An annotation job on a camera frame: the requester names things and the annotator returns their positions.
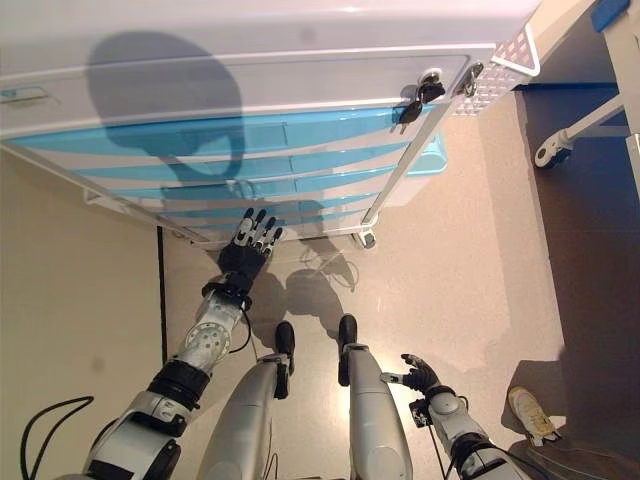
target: white wall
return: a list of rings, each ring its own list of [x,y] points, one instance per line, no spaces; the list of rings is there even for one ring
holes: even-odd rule
[[[615,82],[604,37],[591,25],[593,0],[543,0],[531,17],[541,72],[530,83]]]
[[[80,471],[100,428],[161,365],[156,232],[84,205],[77,187],[4,152],[0,163],[0,477],[20,478],[33,414],[96,397],[54,437],[38,473],[54,478]],[[51,425],[33,431],[30,462]]]

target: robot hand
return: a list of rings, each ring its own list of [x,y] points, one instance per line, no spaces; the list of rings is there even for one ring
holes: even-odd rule
[[[282,227],[274,228],[275,217],[269,218],[263,225],[266,210],[260,210],[255,219],[253,213],[253,208],[245,212],[231,242],[222,249],[218,257],[218,266],[227,275],[227,284],[234,287],[240,295],[249,293],[255,278],[282,236]]]
[[[440,380],[436,372],[433,371],[427,362],[410,353],[403,353],[401,357],[407,365],[413,367],[409,370],[409,373],[402,375],[385,372],[380,375],[380,380],[386,383],[404,385],[412,390],[421,392],[423,395],[427,395],[429,390],[440,385]]]

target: beige floor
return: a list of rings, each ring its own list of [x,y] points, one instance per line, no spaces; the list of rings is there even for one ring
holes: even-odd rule
[[[402,371],[399,355],[418,354],[469,397],[472,415],[497,444],[522,439],[500,423],[507,386],[520,361],[556,360],[563,340],[514,96],[480,119],[448,120],[444,133],[447,170],[409,205],[382,213],[374,249],[361,250],[349,237],[283,243],[256,284],[250,314],[257,354],[270,351],[283,318],[297,338],[291,395],[273,412],[280,478],[348,477],[348,391],[338,386],[330,338],[343,312],[358,318],[360,341],[383,370]],[[165,262],[172,351],[217,268],[171,234]],[[182,439],[175,478],[193,478],[226,399],[254,359],[246,349],[216,369]],[[438,478],[429,436],[408,412],[414,395],[396,388],[394,396],[414,478]]]

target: metal frame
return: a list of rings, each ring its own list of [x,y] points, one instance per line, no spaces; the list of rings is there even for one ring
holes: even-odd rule
[[[550,168],[562,162],[578,138],[627,137],[629,160],[640,196],[640,39],[636,37],[640,32],[633,31],[633,25],[639,22],[640,1],[632,0],[629,8],[603,31],[620,93],[570,127],[547,138],[536,151],[538,167]],[[622,111],[628,127],[601,125]]]
[[[422,153],[425,145],[433,140],[441,122],[447,117],[447,114],[455,111],[457,105],[458,99],[453,98],[447,103],[436,104],[434,108],[429,111],[427,118],[424,120],[418,133],[416,133],[415,138],[404,151],[402,157],[400,157],[398,165],[391,173],[384,189],[380,192],[380,195],[378,195],[378,198],[376,198],[362,219],[362,226],[365,227],[363,230],[370,229],[373,223],[375,223],[380,210],[382,210],[382,207],[395,189],[398,188],[400,181],[405,178],[413,161]]]

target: sneaker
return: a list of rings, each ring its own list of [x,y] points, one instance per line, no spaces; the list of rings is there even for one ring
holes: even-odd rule
[[[513,414],[522,422],[534,447],[541,447],[543,440],[553,442],[560,438],[555,425],[529,390],[513,387],[509,390],[508,398]]]

